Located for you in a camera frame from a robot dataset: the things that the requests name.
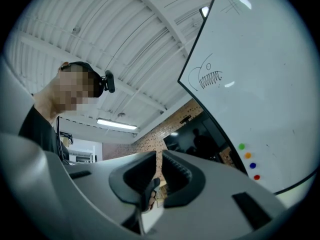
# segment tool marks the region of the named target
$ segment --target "drawing on whiteboard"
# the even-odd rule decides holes
[[[222,79],[222,77],[219,75],[219,73],[222,73],[222,71],[212,71],[209,73],[205,71],[205,69],[207,71],[211,70],[211,63],[210,62],[206,63],[206,61],[209,59],[211,55],[212,53],[204,60],[204,62],[200,67],[195,67],[189,73],[189,76],[188,76],[189,84],[196,91],[198,91],[196,89],[197,83],[199,83],[202,89],[204,89],[207,86],[216,84],[217,81],[221,81]]]
[[[225,8],[223,8],[220,12],[225,11],[225,13],[229,12],[231,9],[234,9],[239,15],[240,13],[238,12],[241,11],[241,9],[238,7],[239,2],[235,2],[234,0],[227,0],[229,2],[229,5]]]

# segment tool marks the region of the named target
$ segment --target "metal ceiling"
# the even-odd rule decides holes
[[[33,0],[8,38],[5,55],[28,91],[40,91],[65,62],[110,70],[115,93],[76,115],[61,130],[76,138],[133,143],[191,97],[177,83],[211,0]],[[97,118],[136,125],[121,132]]]

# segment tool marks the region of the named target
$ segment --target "ear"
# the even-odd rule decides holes
[[[66,66],[66,65],[68,65],[68,64],[69,64],[69,62],[67,62],[67,61],[64,62],[64,63],[62,63],[62,65],[58,68],[58,73],[62,71],[62,70],[61,70],[61,67],[62,67],[62,66]]]

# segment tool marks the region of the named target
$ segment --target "neck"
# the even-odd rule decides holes
[[[33,97],[35,99],[34,108],[52,125],[63,111],[60,111],[55,104],[55,94],[50,84],[35,93]]]

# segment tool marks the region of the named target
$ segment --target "television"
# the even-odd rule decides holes
[[[168,150],[222,163],[219,153],[229,145],[209,116],[202,112],[163,139]]]

